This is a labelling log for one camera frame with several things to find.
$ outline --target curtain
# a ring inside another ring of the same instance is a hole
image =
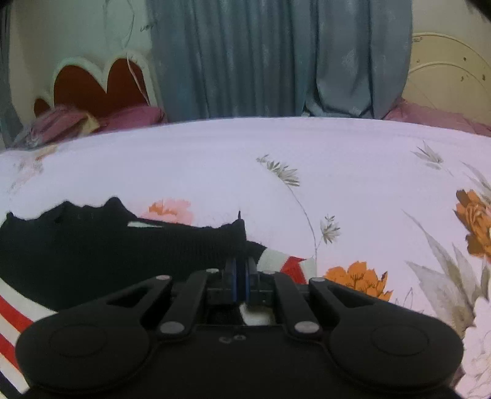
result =
[[[404,88],[410,0],[147,0],[170,121],[382,118]]]
[[[0,134],[5,146],[10,146],[21,131],[22,124],[10,96],[8,51],[10,44],[10,4],[0,8]]]

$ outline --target gray leaf pattern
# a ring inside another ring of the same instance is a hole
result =
[[[412,287],[409,289],[408,293],[404,297],[404,301],[402,303],[399,302],[399,299],[396,299],[394,301],[395,305],[402,306],[403,308],[406,309],[412,309],[412,302],[414,300],[414,291]]]
[[[419,159],[425,161],[425,165],[431,169],[435,169],[439,171],[442,169],[443,158],[434,151],[429,145],[427,145],[423,141],[423,148],[418,147],[419,152],[412,151],[414,155],[416,155]],[[452,172],[448,169],[445,169],[451,176],[453,176]]]
[[[435,313],[455,328],[461,337],[474,320],[474,304],[483,295],[472,267],[463,254],[454,246],[456,261],[411,215],[405,214],[423,231],[428,245],[444,273],[407,262],[420,280],[420,286],[430,301]]]
[[[268,154],[261,158],[256,158],[256,161],[262,165],[266,165],[266,168],[278,176],[278,178],[286,185],[293,187],[300,186],[297,169],[288,169],[288,165],[268,160]]]
[[[445,274],[413,262],[406,263],[419,279],[419,285],[437,317],[463,338],[465,330],[474,320],[472,310],[469,309],[463,294]]]
[[[336,237],[341,235],[338,224],[334,221],[334,216],[324,216],[325,222],[321,220],[321,234],[324,243],[329,241],[331,244],[336,240]]]
[[[481,272],[481,291],[483,293],[483,296],[487,300],[490,299],[490,293],[489,293],[490,276],[491,276],[491,265],[489,264],[486,256],[484,256],[482,272]]]

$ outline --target folded cloth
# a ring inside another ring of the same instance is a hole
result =
[[[283,271],[298,283],[315,274],[312,261],[247,241],[241,219],[219,228],[150,221],[118,198],[100,208],[64,202],[33,220],[9,213],[0,227],[0,279],[54,311],[160,274],[184,281],[240,254],[258,270]]]
[[[41,147],[49,143],[87,136],[99,128],[91,114],[73,107],[58,105],[36,118],[15,138],[13,147]]]

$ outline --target white wall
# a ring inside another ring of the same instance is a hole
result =
[[[491,65],[491,22],[465,0],[412,0],[415,33],[453,36]]]
[[[55,69],[65,58],[84,57],[103,69],[125,49],[147,56],[146,25],[145,0],[14,0],[11,44],[17,46],[11,46],[10,82],[22,123],[33,119],[34,99],[50,92]]]

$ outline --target cream headboard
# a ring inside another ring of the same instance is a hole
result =
[[[415,34],[403,98],[491,125],[491,67],[453,37]]]

